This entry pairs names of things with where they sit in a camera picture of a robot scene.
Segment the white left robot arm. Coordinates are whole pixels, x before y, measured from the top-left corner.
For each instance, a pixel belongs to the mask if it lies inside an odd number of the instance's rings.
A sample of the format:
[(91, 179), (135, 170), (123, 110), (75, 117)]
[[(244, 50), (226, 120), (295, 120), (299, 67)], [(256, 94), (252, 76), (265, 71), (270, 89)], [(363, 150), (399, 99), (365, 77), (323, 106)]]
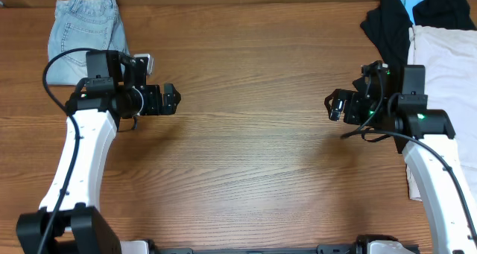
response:
[(181, 101), (171, 83), (148, 85), (154, 59), (84, 48), (86, 77), (58, 106), (67, 134), (53, 182), (16, 235), (24, 253), (158, 253), (152, 240), (121, 241), (100, 213), (104, 167), (122, 119), (173, 115)]

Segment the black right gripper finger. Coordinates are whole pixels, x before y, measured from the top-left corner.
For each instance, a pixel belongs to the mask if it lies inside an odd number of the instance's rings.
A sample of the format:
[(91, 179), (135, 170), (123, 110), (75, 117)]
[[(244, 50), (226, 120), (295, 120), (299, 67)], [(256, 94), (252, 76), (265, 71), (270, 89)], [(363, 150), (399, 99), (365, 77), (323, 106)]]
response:
[(335, 89), (325, 98), (324, 104), (328, 111), (342, 111), (345, 101), (348, 97), (348, 91), (344, 89)]
[(344, 109), (344, 101), (341, 99), (332, 99), (329, 102), (329, 119), (338, 121)]

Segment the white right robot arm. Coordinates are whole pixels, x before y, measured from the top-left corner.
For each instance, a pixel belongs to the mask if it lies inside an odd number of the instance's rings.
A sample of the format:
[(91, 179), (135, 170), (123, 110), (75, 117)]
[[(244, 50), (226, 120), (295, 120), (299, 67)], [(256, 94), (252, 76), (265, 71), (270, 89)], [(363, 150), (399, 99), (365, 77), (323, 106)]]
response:
[(356, 126), (343, 139), (368, 134), (393, 138), (423, 202), (434, 253), (476, 252), (476, 203), (458, 158), (456, 133), (442, 109), (429, 109), (426, 69), (399, 74), (376, 61), (361, 68), (352, 90), (335, 89), (324, 103), (332, 121)]

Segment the beige cotton shorts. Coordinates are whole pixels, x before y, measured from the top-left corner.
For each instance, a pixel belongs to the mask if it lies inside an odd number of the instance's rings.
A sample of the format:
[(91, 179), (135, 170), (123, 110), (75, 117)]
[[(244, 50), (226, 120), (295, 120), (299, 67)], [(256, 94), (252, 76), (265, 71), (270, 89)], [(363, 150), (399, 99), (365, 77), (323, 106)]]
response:
[(426, 69), (428, 109), (450, 117), (464, 176), (476, 196), (476, 32), (414, 25), (409, 65)]

